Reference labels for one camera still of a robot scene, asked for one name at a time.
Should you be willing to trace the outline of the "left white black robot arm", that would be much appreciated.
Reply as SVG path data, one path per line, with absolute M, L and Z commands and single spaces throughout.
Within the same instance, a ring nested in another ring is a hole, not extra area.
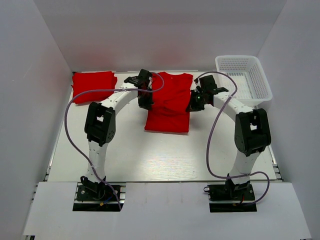
M 88 107 L 84 132 L 89 145 L 86 177 L 100 183 L 106 179 L 105 162 L 108 144 L 116 134 L 116 115 L 132 100 L 137 99 L 140 108 L 150 110 L 153 102 L 152 73 L 142 69 L 137 76 L 128 77 L 121 91 L 112 93 L 100 103 L 92 102 Z

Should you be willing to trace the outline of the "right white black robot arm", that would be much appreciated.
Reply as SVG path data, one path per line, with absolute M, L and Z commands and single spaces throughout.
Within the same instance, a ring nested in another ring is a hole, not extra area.
M 235 99 L 237 87 L 230 95 L 226 95 L 228 89 L 217 86 L 214 74 L 214 71 L 205 72 L 195 79 L 196 88 L 191 91 L 186 111 L 199 112 L 204 110 L 205 105 L 219 109 L 207 140 L 205 153 L 207 165 L 210 164 L 211 139 L 219 117 L 225 113 L 234 121 L 234 143 L 237 154 L 233 167 L 227 176 L 209 171 L 213 177 L 225 180 L 226 191 L 233 194 L 249 188 L 250 177 L 255 175 L 252 171 L 253 166 L 259 155 L 271 144 L 270 126 L 264 109 L 254 109 Z

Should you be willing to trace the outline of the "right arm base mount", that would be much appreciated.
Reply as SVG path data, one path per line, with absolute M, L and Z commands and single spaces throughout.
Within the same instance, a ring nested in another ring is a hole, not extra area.
M 225 184 L 209 184 L 203 188 L 208 194 L 210 213 L 253 213 L 257 212 L 253 186 L 231 193 Z

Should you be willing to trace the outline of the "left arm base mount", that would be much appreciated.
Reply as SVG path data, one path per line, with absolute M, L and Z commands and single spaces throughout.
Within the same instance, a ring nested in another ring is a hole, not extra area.
M 73 212 L 120 212 L 118 201 L 113 191 L 107 186 L 100 193 L 95 193 L 81 183 L 77 184 Z

